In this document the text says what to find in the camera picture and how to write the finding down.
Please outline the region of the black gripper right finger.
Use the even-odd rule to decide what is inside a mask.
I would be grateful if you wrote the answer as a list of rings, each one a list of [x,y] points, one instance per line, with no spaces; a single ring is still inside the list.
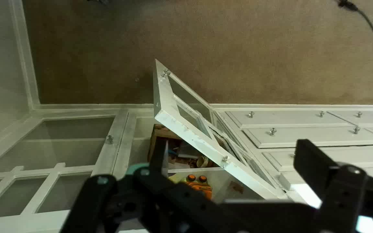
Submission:
[[[373,177],[337,164],[310,140],[298,140],[293,168],[321,200],[315,233],[356,233],[360,217],[373,221]]]

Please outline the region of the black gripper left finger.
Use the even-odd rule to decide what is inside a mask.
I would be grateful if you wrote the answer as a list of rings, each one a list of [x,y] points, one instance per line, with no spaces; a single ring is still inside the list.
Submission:
[[[161,174],[134,174],[122,180],[97,175],[86,180],[60,233],[117,233],[138,221],[150,233],[170,233],[169,215],[158,208]]]

